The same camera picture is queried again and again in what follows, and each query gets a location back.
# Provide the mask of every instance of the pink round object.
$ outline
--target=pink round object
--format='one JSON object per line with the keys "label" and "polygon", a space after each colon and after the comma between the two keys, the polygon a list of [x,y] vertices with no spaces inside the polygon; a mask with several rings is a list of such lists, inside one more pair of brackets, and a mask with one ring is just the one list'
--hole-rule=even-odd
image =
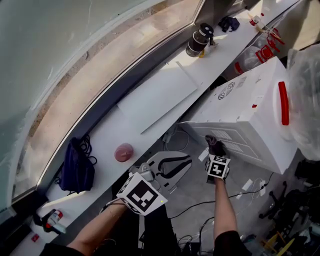
{"label": "pink round object", "polygon": [[129,160],[134,154],[134,148],[129,143],[123,143],[118,146],[114,152],[114,157],[118,162]]}

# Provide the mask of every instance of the drawstring bag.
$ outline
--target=drawstring bag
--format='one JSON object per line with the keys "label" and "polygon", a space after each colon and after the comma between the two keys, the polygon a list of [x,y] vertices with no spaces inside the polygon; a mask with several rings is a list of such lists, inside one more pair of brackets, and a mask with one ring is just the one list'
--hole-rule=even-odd
{"label": "drawstring bag", "polygon": [[63,191],[70,191],[70,194],[74,191],[79,194],[81,191],[89,191],[92,188],[95,176],[94,165],[97,159],[90,156],[91,151],[89,135],[83,142],[75,137],[70,140],[58,182]]}

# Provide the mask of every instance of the person's left arm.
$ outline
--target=person's left arm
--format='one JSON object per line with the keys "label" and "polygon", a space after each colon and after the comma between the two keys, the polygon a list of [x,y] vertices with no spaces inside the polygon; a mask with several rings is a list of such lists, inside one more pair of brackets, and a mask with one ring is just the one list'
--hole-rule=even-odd
{"label": "person's left arm", "polygon": [[127,206],[121,200],[116,200],[114,204],[109,205],[101,214],[91,220],[67,247],[73,248],[85,256],[91,255],[126,209]]}

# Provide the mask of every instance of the red handle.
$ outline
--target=red handle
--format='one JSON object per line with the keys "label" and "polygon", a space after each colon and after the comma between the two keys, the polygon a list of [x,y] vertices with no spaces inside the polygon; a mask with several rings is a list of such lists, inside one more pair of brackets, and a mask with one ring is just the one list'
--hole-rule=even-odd
{"label": "red handle", "polygon": [[289,102],[285,82],[279,82],[279,93],[281,99],[281,122],[284,126],[289,125]]}

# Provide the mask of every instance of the clear plastic bag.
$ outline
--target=clear plastic bag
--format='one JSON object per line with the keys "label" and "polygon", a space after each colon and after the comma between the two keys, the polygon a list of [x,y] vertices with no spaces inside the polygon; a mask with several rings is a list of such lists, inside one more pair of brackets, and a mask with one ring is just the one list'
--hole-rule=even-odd
{"label": "clear plastic bag", "polygon": [[289,127],[303,155],[320,160],[320,44],[298,51],[290,49]]}

